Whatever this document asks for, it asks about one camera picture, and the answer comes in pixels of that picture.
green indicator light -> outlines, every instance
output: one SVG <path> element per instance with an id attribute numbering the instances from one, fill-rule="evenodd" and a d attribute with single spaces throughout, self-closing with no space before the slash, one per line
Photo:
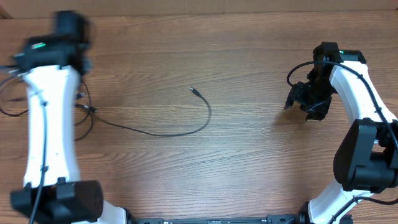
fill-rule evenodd
<path id="1" fill-rule="evenodd" d="M 45 46 L 45 43 L 38 43 L 38 44 L 32 45 L 32 49 L 37 49 L 37 48 L 44 47 L 44 46 Z"/>

loose cable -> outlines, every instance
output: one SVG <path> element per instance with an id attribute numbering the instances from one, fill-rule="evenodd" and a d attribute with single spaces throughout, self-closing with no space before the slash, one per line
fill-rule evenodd
<path id="1" fill-rule="evenodd" d="M 87 97 L 88 97 L 88 106 L 91 106 L 91 96 L 90 96 L 90 92 L 88 91 L 87 84 L 86 84 L 83 80 L 82 80 L 81 82 L 82 82 L 82 84 L 84 84 L 84 86 L 86 87 Z M 85 116 L 81 121 L 75 123 L 75 126 L 76 126 L 76 125 L 80 125 L 81 123 L 85 122 L 86 119 L 87 119 L 89 116 L 90 116 L 90 111 L 87 111 L 86 116 Z"/>
<path id="2" fill-rule="evenodd" d="M 186 135 L 189 135 L 189 134 L 194 134 L 194 133 L 197 133 L 197 132 L 203 130 L 206 126 L 208 126 L 208 124 L 209 124 L 209 122 L 210 122 L 210 119 L 211 119 L 211 106 L 210 106 L 209 102 L 207 102 L 206 98 L 203 97 L 203 96 L 199 93 L 198 90 L 196 90 L 196 89 L 194 89 L 194 88 L 192 88 L 192 87 L 190 88 L 190 90 L 191 90 L 191 92 L 192 92 L 193 94 L 195 94 L 197 97 L 201 98 L 201 99 L 205 102 L 205 104 L 206 104 L 206 106 L 207 106 L 207 108 L 208 108 L 208 118 L 207 118 L 207 120 L 206 120 L 206 123 L 205 123 L 202 127 L 198 128 L 198 129 L 196 129 L 196 130 L 194 130 L 194 131 L 190 131 L 190 132 L 187 132 L 187 133 L 178 133 L 178 134 L 154 134 L 154 133 L 149 133 L 149 132 L 147 132 L 147 131 L 141 131 L 141 130 L 138 130 L 138 129 L 135 129 L 135 128 L 130 128 L 130 127 L 127 127 L 127 126 L 123 126 L 123 125 L 120 125 L 120 124 L 111 123 L 111 122 L 109 122 L 109 121 L 106 121 L 106 120 L 100 118 L 97 114 L 95 115 L 95 118 L 96 118 L 98 121 L 101 121 L 102 123 L 105 123 L 105 124 L 108 124 L 108 125 L 111 125 L 111 126 L 114 126 L 114 127 L 124 128 L 124 129 L 128 129 L 128 130 L 130 130 L 130 131 L 136 131 L 136 132 L 138 132 L 138 133 L 147 134 L 147 135 L 155 136 L 155 137 L 165 137 L 165 138 L 169 138 L 169 137 L 179 137 L 179 136 L 186 136 Z M 91 112 L 93 112 L 93 113 L 95 113 L 95 112 L 97 111 L 97 109 L 96 109 L 96 108 L 93 108 L 93 107 L 87 107 L 87 106 L 84 106 L 84 105 L 80 105 L 79 107 L 80 107 L 80 108 L 83 108 L 83 109 L 85 109 L 85 110 L 88 110 L 89 112 L 90 112 L 90 110 L 91 110 Z"/>
<path id="3" fill-rule="evenodd" d="M 338 210 L 338 212 L 333 215 L 332 219 L 330 220 L 329 224 L 333 224 L 335 221 L 337 221 L 336 219 L 345 211 L 347 210 L 347 208 L 349 208 L 353 203 L 358 203 L 358 200 L 367 200 L 373 203 L 378 203 L 380 205 L 396 205 L 398 204 L 398 198 L 389 202 L 386 201 L 382 201 L 382 200 L 378 200 L 378 199 L 373 199 L 370 197 L 362 197 L 362 196 L 357 196 L 357 197 L 353 197 L 353 199 L 351 199 L 349 202 L 347 202 L 341 209 Z"/>
<path id="4" fill-rule="evenodd" d="M 86 110 L 86 108 L 85 108 L 83 105 L 76 104 L 76 107 Z M 87 111 L 87 115 L 90 116 L 91 125 L 90 125 L 90 127 L 88 128 L 88 130 L 86 131 L 86 133 L 84 133 L 82 136 L 76 138 L 75 141 L 80 141 L 80 140 L 84 139 L 85 137 L 87 137 L 87 135 L 88 135 L 88 134 L 93 130 L 93 128 L 94 128 L 94 117 L 93 117 L 93 115 L 91 114 L 90 110 Z"/>
<path id="5" fill-rule="evenodd" d="M 7 116 L 12 116 L 12 117 L 18 117 L 18 116 L 20 116 L 20 115 L 22 115 L 22 114 L 24 114 L 24 113 L 27 113 L 29 110 L 25 110 L 25 111 L 23 111 L 23 112 L 20 112 L 20 113 L 17 113 L 17 114 L 10 114 L 10 113 L 7 113 L 7 112 L 5 112 L 4 110 L 2 110 L 1 108 L 0 108 L 0 113 L 2 113 L 2 114 L 4 114 L 4 115 L 7 115 Z"/>

wire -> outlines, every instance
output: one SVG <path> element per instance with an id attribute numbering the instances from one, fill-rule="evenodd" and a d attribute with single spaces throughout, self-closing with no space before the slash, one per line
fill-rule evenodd
<path id="1" fill-rule="evenodd" d="M 398 152 L 398 141 L 397 141 L 396 135 L 394 134 L 394 132 L 393 132 L 393 130 L 392 130 L 390 124 L 388 123 L 386 117 L 384 117 L 384 114 L 381 112 L 381 107 L 380 107 L 379 104 L 377 103 L 376 97 L 374 96 L 374 93 L 373 93 L 371 87 L 369 86 L 369 83 L 365 80 L 365 78 L 363 77 L 362 74 L 359 74 L 357 71 L 353 70 L 352 68 L 349 68 L 349 67 L 347 67 L 346 65 L 342 65 L 342 64 L 340 64 L 340 63 L 336 63 L 336 62 L 327 62 L 327 61 L 312 61 L 312 62 L 305 62 L 305 63 L 302 63 L 302 64 L 297 65 L 296 67 L 294 67 L 294 68 L 289 72 L 289 74 L 287 75 L 287 78 L 286 78 L 287 83 L 288 83 L 290 86 L 294 86 L 294 85 L 291 84 L 291 82 L 290 82 L 290 76 L 293 74 L 293 72 L 296 71 L 298 68 L 301 68 L 301 67 L 306 66 L 306 65 L 311 65 L 311 64 L 329 64 L 329 65 L 336 65 L 336 66 L 339 66 L 339 67 L 344 68 L 344 69 L 346 69 L 347 71 L 351 72 L 352 74 L 356 75 L 356 76 L 363 82 L 363 84 L 365 85 L 365 87 L 366 87 L 366 89 L 367 89 L 367 91 L 368 91 L 368 93 L 369 93 L 370 98 L 372 99 L 373 105 L 374 105 L 374 107 L 376 108 L 376 112 L 377 112 L 378 115 L 380 116 L 382 122 L 384 123 L 384 125 L 386 126 L 388 132 L 389 132 L 390 135 L 391 135 L 392 143 L 394 144 L 395 150 Z M 354 197 L 353 199 L 351 199 L 351 200 L 350 200 L 344 207 L 342 207 L 340 210 L 338 210 L 338 212 L 337 212 L 335 215 L 332 216 L 332 219 L 330 220 L 329 224 L 334 223 L 334 222 L 336 221 L 336 218 L 337 218 L 337 217 L 339 217 L 345 210 L 347 210 L 347 208 L 349 208 L 354 202 L 358 203 L 358 200 L 368 200 L 368 201 L 370 201 L 370 202 L 378 203 L 378 204 L 381 204 L 381 205 L 395 205 L 395 204 L 398 203 L 398 198 L 395 199 L 395 200 L 393 200 L 393 201 L 390 201 L 390 202 L 385 202 L 385 201 L 382 201 L 382 200 L 377 200 L 377 199 L 373 199 L 373 198 L 369 198 L 369 197 L 360 197 L 360 196 L 357 196 L 357 197 Z"/>
<path id="2" fill-rule="evenodd" d="M 367 200 L 370 202 L 374 202 L 374 203 L 378 203 L 380 205 L 396 205 L 398 203 L 398 198 L 389 202 L 385 202 L 382 200 L 378 200 L 378 199 L 373 199 L 370 197 L 362 197 L 362 196 L 357 196 L 357 197 L 353 197 L 353 199 L 351 199 L 349 202 L 347 202 L 341 209 L 338 210 L 338 212 L 336 213 L 336 215 L 332 216 L 332 219 L 330 220 L 329 224 L 333 224 L 335 221 L 337 221 L 337 218 L 345 211 L 347 210 L 347 208 L 349 208 L 353 203 L 359 203 L 358 200 Z"/>
<path id="3" fill-rule="evenodd" d="M 0 65 L 0 70 L 17 68 L 17 65 Z"/>
<path id="4" fill-rule="evenodd" d="M 394 134 L 394 132 L 393 132 L 391 126 L 389 125 L 389 123 L 388 123 L 386 117 L 385 117 L 384 114 L 381 112 L 381 107 L 379 106 L 379 103 L 377 103 L 376 97 L 374 96 L 373 91 L 372 91 L 371 87 L 369 86 L 369 83 L 365 80 L 365 78 L 363 77 L 362 74 L 359 74 L 357 71 L 353 70 L 352 68 L 349 68 L 349 67 L 347 67 L 346 65 L 342 65 L 342 64 L 340 64 L 340 63 L 336 63 L 336 62 L 327 62 L 327 61 L 312 61 L 312 62 L 301 63 L 300 65 L 297 65 L 296 67 L 294 67 L 294 68 L 289 72 L 289 74 L 287 75 L 287 78 L 286 78 L 287 83 L 288 83 L 290 86 L 294 86 L 294 85 L 291 84 L 291 82 L 290 82 L 290 76 L 291 76 L 291 75 L 293 74 L 293 72 L 296 71 L 298 68 L 301 68 L 301 67 L 306 66 L 306 65 L 321 64 L 321 63 L 322 63 L 322 64 L 329 64 L 329 65 L 336 65 L 336 66 L 339 66 L 339 67 L 341 67 L 341 68 L 343 68 L 343 69 L 345 69 L 345 70 L 351 72 L 352 74 L 356 75 L 356 76 L 363 82 L 363 84 L 365 85 L 365 87 L 366 87 L 366 89 L 367 89 L 367 91 L 368 91 L 368 93 L 369 93 L 369 96 L 370 96 L 371 99 L 372 99 L 373 105 L 374 105 L 374 107 L 376 108 L 376 112 L 378 113 L 379 117 L 381 118 L 382 122 L 384 123 L 384 125 L 386 126 L 388 132 L 389 132 L 390 135 L 391 135 L 392 143 L 393 143 L 393 145 L 394 145 L 394 147 L 395 147 L 396 152 L 398 153 L 398 141 L 397 141 L 397 137 L 396 137 L 396 135 Z"/>
<path id="5" fill-rule="evenodd" d="M 10 114 L 10 113 L 7 113 L 7 112 L 5 112 L 4 110 L 0 109 L 0 113 L 2 113 L 2 114 L 4 114 L 4 115 L 7 115 L 7 116 L 12 116 L 12 117 L 18 117 L 18 116 L 20 116 L 20 115 L 22 115 L 22 114 L 24 114 L 24 113 L 27 113 L 28 111 L 29 111 L 29 110 L 25 110 L 25 111 L 20 112 L 20 113 L 18 113 L 18 114 Z"/>
<path id="6" fill-rule="evenodd" d="M 76 104 L 76 107 L 86 110 L 86 108 L 84 107 L 84 105 Z M 93 115 L 91 114 L 90 110 L 87 110 L 87 116 L 90 116 L 90 118 L 91 118 L 91 125 L 90 125 L 90 128 L 86 131 L 85 134 L 83 134 L 82 136 L 76 138 L 75 141 L 80 141 L 80 140 L 84 139 L 85 137 L 87 137 L 87 135 L 88 135 L 88 134 L 93 130 L 93 128 L 94 128 L 94 117 L 93 117 Z"/>
<path id="7" fill-rule="evenodd" d="M 3 86 L 5 83 L 7 83 L 9 80 L 12 80 L 13 78 L 15 78 L 15 77 L 17 77 L 17 76 L 18 76 L 18 74 L 12 74 L 10 77 L 8 77 L 8 78 L 6 78 L 5 80 L 1 81 L 0 87 L 2 87 L 2 86 Z M 8 116 L 20 116 L 20 115 L 26 113 L 27 111 L 24 111 L 24 112 L 22 112 L 22 113 L 20 113 L 20 114 L 9 114 L 9 113 L 3 111 L 2 109 L 0 109 L 0 112 L 3 113 L 3 114 L 5 114 L 5 115 L 8 115 Z"/>
<path id="8" fill-rule="evenodd" d="M 43 99 L 43 95 L 41 94 L 41 92 L 37 89 L 37 87 L 33 83 L 31 83 L 28 80 L 25 80 L 25 82 L 35 91 L 35 94 L 39 97 L 40 105 L 41 105 L 42 111 L 43 111 L 43 123 L 44 123 L 43 158 L 42 158 L 42 167 L 40 169 L 42 174 L 40 177 L 40 184 L 37 189 L 37 195 L 36 195 L 36 199 L 35 199 L 35 202 L 33 205 L 32 213 L 31 213 L 30 219 L 29 219 L 29 224 L 34 224 L 37 210 L 39 209 L 40 197 L 41 197 L 42 191 L 43 191 L 45 173 L 47 171 L 47 167 L 45 165 L 45 161 L 46 161 L 46 157 L 47 157 L 47 111 L 45 109 L 45 106 L 47 105 L 47 102 Z"/>
<path id="9" fill-rule="evenodd" d="M 88 91 L 87 84 L 86 84 L 83 80 L 82 80 L 81 82 L 82 82 L 82 83 L 85 85 L 85 87 L 86 87 L 87 97 L 88 97 L 88 106 L 91 106 L 91 97 L 90 97 L 90 92 Z M 76 125 L 80 125 L 81 123 L 85 122 L 89 115 L 90 115 L 90 111 L 87 111 L 86 116 L 85 116 L 81 121 L 75 123 L 75 126 L 76 126 Z"/>
<path id="10" fill-rule="evenodd" d="M 138 129 L 134 129 L 134 128 L 130 128 L 130 127 L 127 127 L 127 126 L 123 126 L 123 125 L 120 125 L 120 124 L 110 123 L 109 121 L 106 121 L 106 120 L 104 120 L 104 119 L 102 119 L 102 118 L 100 118 L 98 116 L 95 116 L 95 117 L 96 117 L 96 119 L 98 121 L 101 121 L 101 122 L 103 122 L 105 124 L 108 124 L 108 125 L 111 125 L 111 126 L 124 128 L 124 129 L 128 129 L 130 131 L 136 131 L 138 133 L 148 134 L 150 136 L 156 136 L 156 137 L 178 137 L 178 136 L 186 136 L 186 135 L 189 135 L 189 134 L 197 133 L 197 132 L 201 131 L 202 129 L 204 129 L 209 124 L 210 119 L 211 119 L 211 107 L 210 107 L 209 102 L 207 102 L 207 100 L 196 89 L 194 89 L 192 87 L 190 89 L 191 89 L 193 94 L 195 94 L 197 97 L 201 98 L 205 102 L 205 104 L 206 104 L 206 106 L 208 108 L 208 118 L 206 120 L 206 123 L 202 127 L 200 127 L 199 129 L 196 129 L 194 131 L 190 131 L 190 132 L 187 132 L 187 133 L 180 133 L 180 134 L 153 134 L 153 133 L 149 133 L 149 132 L 146 132 L 146 131 L 141 131 L 141 130 L 138 130 Z"/>

table surface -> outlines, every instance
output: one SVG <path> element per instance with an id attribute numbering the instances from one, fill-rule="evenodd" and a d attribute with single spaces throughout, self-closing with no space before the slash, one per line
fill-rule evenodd
<path id="1" fill-rule="evenodd" d="M 349 129 L 338 95 L 323 121 L 283 110 L 286 75 L 312 59 L 322 41 L 361 50 L 387 107 L 398 114 L 398 11 L 224 14 L 92 18 L 94 69 L 84 78 L 98 116 L 156 133 L 203 131 L 156 138 L 96 122 L 76 143 L 83 180 L 101 182 L 107 200 L 136 217 L 263 217 L 296 213 L 333 179 L 333 157 Z M 46 34 L 50 20 L 2 20 L 0 64 L 22 41 Z M 293 82 L 305 81 L 311 66 Z M 23 84 L 1 96 L 17 112 Z M 76 112 L 76 118 L 83 116 Z M 27 116 L 0 116 L 0 219 L 26 223 L 9 204 L 22 187 L 27 161 Z M 76 128 L 81 134 L 88 123 Z M 375 198 L 390 200 L 397 190 Z M 396 223 L 397 207 L 362 202 L 356 223 Z"/>

black wire bundle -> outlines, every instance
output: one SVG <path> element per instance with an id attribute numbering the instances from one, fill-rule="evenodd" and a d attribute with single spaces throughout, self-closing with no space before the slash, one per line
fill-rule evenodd
<path id="1" fill-rule="evenodd" d="M 296 71 L 297 69 L 303 67 L 303 66 L 311 65 L 311 64 L 314 64 L 314 65 L 315 65 L 315 64 L 329 64 L 329 65 L 336 65 L 336 66 L 339 66 L 339 67 L 341 67 L 341 68 L 343 68 L 343 69 L 345 69 L 345 70 L 351 72 L 352 74 L 356 75 L 356 76 L 363 82 L 363 84 L 365 85 L 365 87 L 366 87 L 366 89 L 367 89 L 367 91 L 368 91 L 368 93 L 369 93 L 369 96 L 370 96 L 370 98 L 371 98 L 371 100 L 372 100 L 372 102 L 373 102 L 373 105 L 374 105 L 374 107 L 376 108 L 376 112 L 377 112 L 378 115 L 380 116 L 382 122 L 384 123 L 384 125 L 386 126 L 386 128 L 387 128 L 389 134 L 391 135 L 392 142 L 393 142 L 393 144 L 394 144 L 395 150 L 398 152 L 398 141 L 397 141 L 396 135 L 394 134 L 394 132 L 393 132 L 391 126 L 389 125 L 389 123 L 388 123 L 386 117 L 385 117 L 384 114 L 381 112 L 381 107 L 380 107 L 379 104 L 377 103 L 376 97 L 374 96 L 374 93 L 373 93 L 371 87 L 369 86 L 369 83 L 365 80 L 365 78 L 363 77 L 362 74 L 359 74 L 357 71 L 353 70 L 352 68 L 349 68 L 349 67 L 347 67 L 347 66 L 345 66 L 345 65 L 342 65 L 342 64 L 340 64 L 340 63 L 336 63 L 336 62 L 327 62 L 327 61 L 312 61 L 312 62 L 301 63 L 300 65 L 297 65 L 296 67 L 294 67 L 294 68 L 289 72 L 289 74 L 287 75 L 287 78 L 286 78 L 287 83 L 288 83 L 290 86 L 294 86 L 294 85 L 290 82 L 290 76 L 293 74 L 293 72 Z M 382 201 L 382 200 L 377 200 L 377 199 L 373 199 L 373 198 L 369 198 L 369 197 L 360 197 L 360 196 L 357 196 L 357 197 L 354 197 L 353 199 L 351 199 L 343 208 L 341 208 L 335 215 L 333 215 L 333 217 L 332 217 L 332 219 L 330 220 L 329 224 L 334 223 L 334 222 L 336 221 L 336 219 L 337 219 L 347 208 L 349 208 L 349 206 L 351 206 L 351 205 L 352 205 L 353 203 L 355 203 L 355 202 L 358 203 L 358 200 L 368 200 L 368 201 L 370 201 L 370 202 L 378 203 L 378 204 L 381 204 L 381 205 L 395 205 L 395 204 L 398 203 L 398 198 L 395 199 L 395 200 L 393 200 L 393 201 L 390 201 L 390 202 L 385 202 L 385 201 Z"/>

